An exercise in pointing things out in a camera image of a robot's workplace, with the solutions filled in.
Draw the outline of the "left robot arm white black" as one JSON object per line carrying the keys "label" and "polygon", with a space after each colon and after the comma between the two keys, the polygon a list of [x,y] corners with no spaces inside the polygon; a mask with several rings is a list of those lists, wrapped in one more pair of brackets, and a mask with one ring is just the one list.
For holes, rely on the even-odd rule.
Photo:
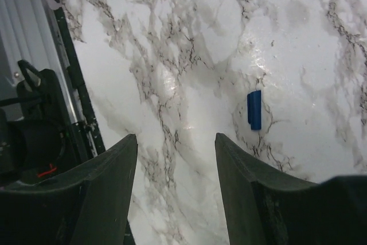
{"label": "left robot arm white black", "polygon": [[23,117],[8,120],[1,110],[1,186],[30,173],[36,180],[65,172],[81,157],[56,73],[18,61],[24,80],[17,97],[1,100],[1,108],[18,104]]}

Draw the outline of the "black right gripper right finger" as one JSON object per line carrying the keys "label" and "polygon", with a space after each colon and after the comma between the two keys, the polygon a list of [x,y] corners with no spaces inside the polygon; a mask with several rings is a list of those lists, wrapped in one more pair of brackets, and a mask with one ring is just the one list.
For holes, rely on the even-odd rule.
{"label": "black right gripper right finger", "polygon": [[215,139],[231,244],[365,244],[366,177],[320,184],[283,173],[226,135]]}

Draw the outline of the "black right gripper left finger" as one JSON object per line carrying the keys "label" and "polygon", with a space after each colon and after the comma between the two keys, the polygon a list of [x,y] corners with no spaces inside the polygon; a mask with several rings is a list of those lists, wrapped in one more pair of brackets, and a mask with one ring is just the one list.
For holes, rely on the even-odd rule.
{"label": "black right gripper left finger", "polygon": [[1,244],[123,244],[137,163],[129,134],[97,157],[1,191]]}

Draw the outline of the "blue marker cap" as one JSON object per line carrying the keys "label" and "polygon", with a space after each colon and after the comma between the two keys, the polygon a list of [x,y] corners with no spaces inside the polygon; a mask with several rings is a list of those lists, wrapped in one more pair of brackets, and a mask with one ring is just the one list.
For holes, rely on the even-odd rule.
{"label": "blue marker cap", "polygon": [[251,130],[261,130],[261,90],[252,91],[247,95],[247,118]]}

